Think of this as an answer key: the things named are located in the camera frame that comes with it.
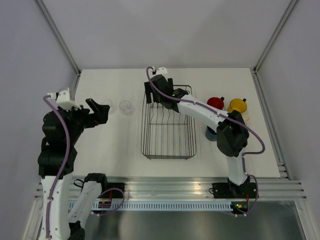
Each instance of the gray wall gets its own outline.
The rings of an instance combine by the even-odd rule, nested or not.
[[[18,240],[39,183],[42,97],[75,74],[32,0],[0,1],[0,233]]]
[[[286,162],[320,226],[320,1],[300,1],[260,70]]]
[[[290,0],[44,0],[82,69],[253,67]]]

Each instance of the white table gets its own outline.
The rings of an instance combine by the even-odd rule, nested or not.
[[[246,169],[264,178],[279,178],[279,170],[268,135],[266,123],[249,68],[177,68],[168,69],[174,84],[190,85],[193,95],[207,102],[210,97],[224,97],[225,108],[235,98],[246,98],[250,117],[247,125],[265,142],[261,155],[247,155]],[[206,126],[195,121],[197,153],[188,160],[153,159],[141,153],[141,117],[144,98],[145,69],[83,70],[76,90],[78,104],[88,106],[85,99],[97,103],[110,99],[115,112],[106,124],[85,129],[75,148],[78,151],[74,175],[105,173],[110,177],[227,177],[226,157],[215,142],[205,137]],[[131,102],[134,111],[125,116],[119,109],[123,100]],[[261,145],[253,135],[248,139],[248,151],[259,151]]]

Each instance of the clear plastic cup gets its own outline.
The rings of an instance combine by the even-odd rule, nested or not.
[[[112,113],[115,112],[114,105],[113,105],[113,103],[112,103],[112,101],[110,99],[103,100],[101,104],[102,105],[109,105],[110,109],[109,109],[109,113],[108,114],[112,114]]]
[[[131,103],[127,100],[120,102],[119,108],[122,110],[122,113],[126,116],[129,116],[132,113]]]

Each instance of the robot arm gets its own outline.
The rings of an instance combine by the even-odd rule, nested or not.
[[[198,103],[205,104],[205,103],[195,99],[191,94],[185,95],[181,99],[196,101]],[[224,122],[226,120],[216,114],[213,114],[212,111],[210,111],[206,108],[203,108],[199,105],[196,105],[196,104],[191,104],[188,102],[181,101],[177,104],[177,106],[178,106],[178,110],[180,113],[191,116],[191,117],[201,121],[202,123],[204,123],[205,125],[207,125],[211,129],[213,129],[217,133],[217,146],[218,146],[218,148],[225,155],[226,155],[226,153],[228,154],[228,155],[226,155],[226,160],[227,160],[228,169],[229,169],[228,178],[232,183],[234,183],[238,186],[242,185],[248,178],[248,176],[245,175],[245,173],[243,171],[243,163],[242,163],[242,155],[241,155],[241,152],[244,151],[245,147],[242,147],[243,146],[242,145],[240,149],[234,150],[234,152],[232,150],[229,150],[229,151],[225,150],[225,149],[231,149],[231,147],[229,146],[229,143],[227,141],[225,141],[226,140],[225,138],[227,138],[228,136],[226,136],[224,134],[223,127],[226,127],[227,128],[226,130],[231,130],[228,132],[232,136],[234,134],[234,130],[230,129],[230,126],[227,122]],[[226,116],[228,115],[227,111],[219,110],[219,109],[214,108],[209,105],[207,105],[207,106],[209,108],[214,109],[219,114],[223,114]]]
[[[92,205],[107,189],[108,182],[105,174],[88,174],[84,179],[81,194],[68,214],[69,186],[77,156],[75,144],[84,129],[93,128],[108,121],[110,107],[97,104],[92,98],[89,98],[85,101],[93,110],[93,113],[90,113],[89,109],[70,100],[69,89],[48,95],[51,99],[56,100],[58,114],[67,126],[70,149],[65,167],[56,182],[52,198],[49,198],[67,148],[66,134],[62,123],[55,112],[49,112],[43,118],[42,131],[45,137],[42,140],[41,153],[38,157],[43,191],[42,227],[39,239],[84,240],[84,227]]]
[[[228,180],[236,186],[244,184],[247,181],[248,176],[243,171],[242,152],[244,152],[245,147],[248,144],[249,133],[240,125],[219,116],[219,114],[222,114],[245,124],[241,114],[237,111],[228,113],[219,110],[197,100],[183,89],[174,89],[172,78],[167,80],[164,77],[166,73],[167,70],[165,68],[158,68],[157,71],[153,72],[154,76],[151,78],[151,81],[157,89],[167,96],[173,97],[174,100],[159,94],[149,82],[145,82],[144,86],[147,103],[151,102],[152,93],[153,101],[161,103],[167,109],[200,120],[213,129],[217,134],[217,147],[224,155],[226,155],[229,168]]]

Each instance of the wire basket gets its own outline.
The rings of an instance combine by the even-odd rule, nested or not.
[[[174,85],[192,94],[189,85]],[[195,120],[161,103],[142,107],[141,152],[148,159],[190,159],[197,153]]]

